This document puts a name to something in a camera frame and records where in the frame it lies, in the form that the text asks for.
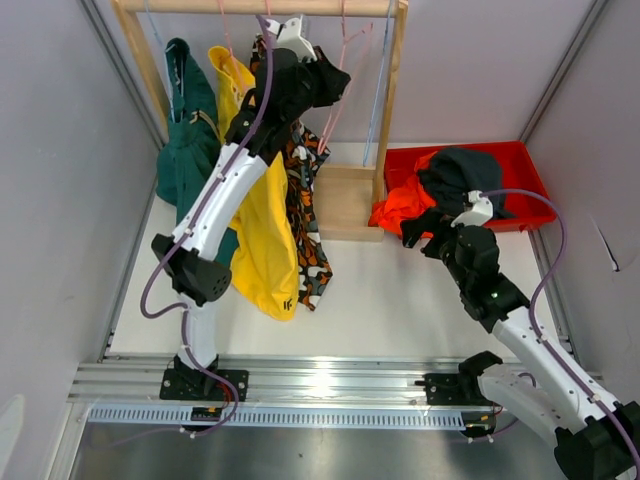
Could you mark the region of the dark navy shorts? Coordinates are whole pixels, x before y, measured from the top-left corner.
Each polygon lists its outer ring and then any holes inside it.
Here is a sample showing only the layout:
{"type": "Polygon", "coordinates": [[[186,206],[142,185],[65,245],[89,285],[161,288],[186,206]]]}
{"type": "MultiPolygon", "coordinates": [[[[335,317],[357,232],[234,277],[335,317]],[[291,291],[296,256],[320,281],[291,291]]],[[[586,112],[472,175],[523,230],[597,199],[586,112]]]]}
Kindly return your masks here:
{"type": "Polygon", "coordinates": [[[492,202],[494,216],[491,220],[514,217],[505,207],[503,170],[491,154],[446,147],[435,152],[429,167],[420,170],[418,176],[436,202],[429,209],[436,209],[452,219],[464,211],[467,195],[474,190],[481,191],[492,202]]]}

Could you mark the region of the orange camouflage shorts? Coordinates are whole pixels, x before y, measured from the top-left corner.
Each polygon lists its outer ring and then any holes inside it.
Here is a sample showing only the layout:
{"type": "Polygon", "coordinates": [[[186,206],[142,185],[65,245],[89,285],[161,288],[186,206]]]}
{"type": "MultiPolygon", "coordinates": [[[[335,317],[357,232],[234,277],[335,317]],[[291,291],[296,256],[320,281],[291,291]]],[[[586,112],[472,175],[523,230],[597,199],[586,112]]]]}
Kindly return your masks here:
{"type": "Polygon", "coordinates": [[[314,187],[319,169],[329,151],[320,149],[320,138],[300,119],[289,125],[287,139],[278,155],[283,158],[287,176],[286,216],[293,234],[298,260],[297,306],[314,311],[324,294],[333,271],[323,250],[318,218],[314,208],[314,187]]]}

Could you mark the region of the light blue wire hanger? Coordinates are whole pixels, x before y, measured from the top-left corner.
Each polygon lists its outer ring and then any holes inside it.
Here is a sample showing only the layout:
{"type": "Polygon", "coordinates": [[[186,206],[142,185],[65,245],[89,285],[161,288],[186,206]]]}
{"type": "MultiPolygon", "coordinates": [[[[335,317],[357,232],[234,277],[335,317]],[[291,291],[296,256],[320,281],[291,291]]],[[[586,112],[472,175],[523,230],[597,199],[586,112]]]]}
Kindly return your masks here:
{"type": "Polygon", "coordinates": [[[383,83],[382,77],[383,77],[383,73],[385,71],[385,66],[386,66],[387,57],[388,57],[388,50],[389,50],[389,46],[390,46],[390,42],[391,42],[391,33],[390,33],[390,31],[391,31],[391,13],[392,13],[394,4],[395,4],[394,0],[389,0],[388,1],[387,12],[386,12],[386,17],[385,17],[385,24],[384,24],[382,51],[381,51],[380,64],[379,64],[379,67],[378,67],[377,80],[376,80],[375,95],[374,95],[374,98],[373,98],[373,103],[372,103],[372,108],[371,108],[371,115],[370,115],[369,123],[368,123],[367,136],[366,136],[364,149],[363,149],[363,155],[362,155],[362,166],[363,167],[367,167],[368,166],[368,160],[369,160],[369,156],[370,156],[371,146],[372,146],[372,143],[373,143],[374,130],[375,130],[375,127],[377,125],[377,120],[378,120],[378,104],[379,104],[380,98],[381,98],[381,90],[382,90],[382,83],[383,83]]]}

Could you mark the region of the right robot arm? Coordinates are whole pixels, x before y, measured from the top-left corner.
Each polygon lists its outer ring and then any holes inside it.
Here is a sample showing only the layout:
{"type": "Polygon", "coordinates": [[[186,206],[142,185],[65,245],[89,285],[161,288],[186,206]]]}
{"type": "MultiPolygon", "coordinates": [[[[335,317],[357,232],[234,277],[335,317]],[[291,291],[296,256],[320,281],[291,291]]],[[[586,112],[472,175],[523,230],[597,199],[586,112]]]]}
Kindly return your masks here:
{"type": "Polygon", "coordinates": [[[621,403],[546,334],[533,301],[501,272],[495,234],[457,224],[434,209],[401,224],[407,248],[424,233],[431,238],[423,254],[446,267],[467,314],[534,379],[522,380],[496,355],[482,352],[460,364],[458,395],[468,403],[485,398],[506,408],[552,448],[568,479],[637,478],[638,403],[621,403]]]}

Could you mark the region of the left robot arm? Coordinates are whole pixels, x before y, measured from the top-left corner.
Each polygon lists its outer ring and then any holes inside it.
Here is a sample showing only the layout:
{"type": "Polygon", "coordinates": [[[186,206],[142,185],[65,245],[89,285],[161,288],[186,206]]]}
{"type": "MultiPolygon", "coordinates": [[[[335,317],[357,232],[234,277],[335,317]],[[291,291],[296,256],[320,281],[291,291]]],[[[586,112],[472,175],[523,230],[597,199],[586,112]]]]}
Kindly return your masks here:
{"type": "Polygon", "coordinates": [[[152,240],[155,270],[168,275],[180,298],[181,348],[173,362],[182,388],[194,399],[209,398],[225,380],[214,344],[214,308],[232,279],[230,267],[216,259],[225,231],[274,163],[293,123],[312,108],[337,103],[350,80],[319,46],[308,56],[291,47],[266,51],[195,204],[170,235],[152,240]]]}

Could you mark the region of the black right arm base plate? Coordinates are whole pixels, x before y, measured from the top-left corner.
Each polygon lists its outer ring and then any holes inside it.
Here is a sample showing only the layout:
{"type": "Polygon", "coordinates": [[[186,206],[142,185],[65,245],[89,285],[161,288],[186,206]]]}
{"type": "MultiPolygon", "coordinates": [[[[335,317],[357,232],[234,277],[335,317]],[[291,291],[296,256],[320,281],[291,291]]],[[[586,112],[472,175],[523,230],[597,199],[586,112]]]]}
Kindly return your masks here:
{"type": "Polygon", "coordinates": [[[481,405],[481,397],[471,393],[453,373],[427,373],[414,381],[425,393],[430,406],[472,406],[481,405]]]}

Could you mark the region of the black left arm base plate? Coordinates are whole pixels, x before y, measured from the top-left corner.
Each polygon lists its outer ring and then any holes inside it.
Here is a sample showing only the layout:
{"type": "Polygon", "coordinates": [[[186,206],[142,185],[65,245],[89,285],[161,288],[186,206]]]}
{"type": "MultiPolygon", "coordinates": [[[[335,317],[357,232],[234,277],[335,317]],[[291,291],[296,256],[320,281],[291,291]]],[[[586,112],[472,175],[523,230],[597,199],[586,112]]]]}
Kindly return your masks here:
{"type": "Polygon", "coordinates": [[[217,374],[224,379],[214,380],[211,376],[200,371],[187,369],[167,369],[164,371],[160,385],[159,398],[175,401],[214,401],[222,402],[228,399],[234,401],[232,385],[240,402],[244,402],[249,386],[249,372],[247,370],[218,370],[217,374]]]}

